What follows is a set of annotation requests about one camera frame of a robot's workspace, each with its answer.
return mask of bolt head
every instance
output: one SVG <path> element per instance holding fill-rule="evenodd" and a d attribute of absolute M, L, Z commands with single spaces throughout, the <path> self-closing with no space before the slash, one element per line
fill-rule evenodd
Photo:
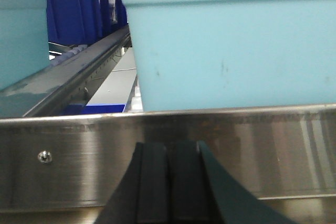
<path fill-rule="evenodd" d="M 37 155 L 37 159 L 43 164 L 50 163 L 51 161 L 53 161 L 52 158 L 53 157 L 51 156 L 51 153 L 49 151 L 42 151 Z"/>

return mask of blue bin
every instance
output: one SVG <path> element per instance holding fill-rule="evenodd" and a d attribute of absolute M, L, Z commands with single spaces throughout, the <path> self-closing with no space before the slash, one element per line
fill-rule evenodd
<path fill-rule="evenodd" d="M 47 0 L 49 41 L 92 44 L 127 23 L 121 0 Z"/>

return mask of plastic bin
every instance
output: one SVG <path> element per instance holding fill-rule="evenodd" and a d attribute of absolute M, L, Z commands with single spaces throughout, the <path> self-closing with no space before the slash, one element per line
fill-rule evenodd
<path fill-rule="evenodd" d="M 127 23 L 121 0 L 47 0 L 49 41 L 91 44 Z"/>
<path fill-rule="evenodd" d="M 49 62 L 46 0 L 0 0 L 0 90 Z"/>
<path fill-rule="evenodd" d="M 123 0 L 144 110 L 336 102 L 336 0 Z"/>

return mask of metal rail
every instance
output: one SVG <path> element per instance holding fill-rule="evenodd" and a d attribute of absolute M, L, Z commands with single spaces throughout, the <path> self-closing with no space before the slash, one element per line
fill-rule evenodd
<path fill-rule="evenodd" d="M 120 49 L 129 40 L 126 26 L 60 65 L 0 91 L 0 118 L 58 115 L 70 103 L 85 105 L 117 64 Z"/>
<path fill-rule="evenodd" d="M 136 142 L 169 153 L 184 140 L 205 141 L 245 188 L 294 221 L 336 222 L 336 104 L 5 119 L 0 136 L 0 223 L 103 206 Z M 50 216 L 92 223 L 95 209 Z"/>

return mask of blue storage bin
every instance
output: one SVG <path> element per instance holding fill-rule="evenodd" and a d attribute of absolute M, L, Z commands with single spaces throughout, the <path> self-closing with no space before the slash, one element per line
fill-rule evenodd
<path fill-rule="evenodd" d="M 145 111 L 336 102 L 336 0 L 123 0 Z"/>
<path fill-rule="evenodd" d="M 47 0 L 47 23 L 49 41 L 91 44 L 124 26 L 127 18 L 121 0 Z"/>

